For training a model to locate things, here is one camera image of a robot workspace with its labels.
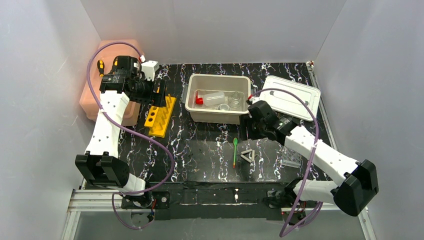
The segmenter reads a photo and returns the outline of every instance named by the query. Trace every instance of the green spoon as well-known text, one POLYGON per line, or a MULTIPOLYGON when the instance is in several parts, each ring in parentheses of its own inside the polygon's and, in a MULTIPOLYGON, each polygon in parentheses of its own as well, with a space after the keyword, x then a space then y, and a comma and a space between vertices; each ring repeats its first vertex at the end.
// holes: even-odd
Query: green spoon
POLYGON ((237 137, 234 138, 232 143, 234 144, 234 161, 232 162, 232 168, 235 169, 236 168, 237 144, 239 143, 239 141, 237 140, 237 137))

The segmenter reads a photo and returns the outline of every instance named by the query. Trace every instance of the clear plastic container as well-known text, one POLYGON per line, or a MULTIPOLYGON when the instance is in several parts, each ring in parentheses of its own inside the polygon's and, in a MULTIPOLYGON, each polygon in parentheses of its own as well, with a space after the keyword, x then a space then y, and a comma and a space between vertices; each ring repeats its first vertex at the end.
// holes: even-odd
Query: clear plastic container
MULTIPOLYGON (((321 91, 312 86, 287 80, 276 76, 267 76, 263 89, 274 88, 289 91, 303 100, 313 115, 316 116, 320 104, 321 91)), ((266 101, 274 111, 287 114, 306 121, 312 121, 311 115, 293 96, 280 91, 264 91, 253 102, 266 101)))
POLYGON ((223 103, 223 104, 221 104, 221 105, 218 106, 218 110, 229 111, 230 110, 230 106, 228 106, 227 104, 223 103))
POLYGON ((240 111, 240 105, 243 101, 242 99, 243 94, 241 92, 235 91, 233 94, 231 94, 228 98, 229 107, 232 110, 240 111))
POLYGON ((205 106, 212 106, 212 105, 218 105, 218 104, 224 104, 225 103, 225 94, 222 91, 214 92, 205 94, 203 96, 203 104, 205 106))

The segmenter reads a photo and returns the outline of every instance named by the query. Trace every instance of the white wall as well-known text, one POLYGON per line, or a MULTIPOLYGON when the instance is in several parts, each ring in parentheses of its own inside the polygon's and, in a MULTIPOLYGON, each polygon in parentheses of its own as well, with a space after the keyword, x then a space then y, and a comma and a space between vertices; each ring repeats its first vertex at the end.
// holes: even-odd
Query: white wall
POLYGON ((79 1, 2 2, 0 239, 60 238, 93 131, 78 99, 99 42, 79 1))
POLYGON ((314 60, 346 0, 81 0, 102 40, 161 64, 314 60))
POLYGON ((424 2, 348 0, 315 61, 339 149, 377 166, 378 239, 423 239, 424 2))

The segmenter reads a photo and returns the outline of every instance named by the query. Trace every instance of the white cable clip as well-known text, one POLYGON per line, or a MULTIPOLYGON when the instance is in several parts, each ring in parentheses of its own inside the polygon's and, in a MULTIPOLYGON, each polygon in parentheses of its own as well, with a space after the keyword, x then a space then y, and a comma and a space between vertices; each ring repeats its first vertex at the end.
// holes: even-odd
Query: white cable clip
POLYGON ((320 140, 316 141, 316 143, 313 144, 313 146, 312 146, 313 149, 316 149, 317 148, 318 142, 320 142, 320 140))

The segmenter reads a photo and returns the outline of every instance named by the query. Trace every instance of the white plastic bin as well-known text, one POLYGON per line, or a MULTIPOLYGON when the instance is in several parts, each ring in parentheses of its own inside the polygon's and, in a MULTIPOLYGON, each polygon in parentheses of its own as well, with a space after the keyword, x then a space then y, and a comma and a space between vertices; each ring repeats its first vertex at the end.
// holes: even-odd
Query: white plastic bin
POLYGON ((217 124, 240 124, 240 115, 248 114, 247 98, 251 94, 251 80, 245 76, 193 74, 188 83, 185 109, 195 122, 217 124), (197 105, 196 91, 199 94, 224 92, 226 101, 234 92, 243 93, 242 110, 217 110, 204 105, 197 105))

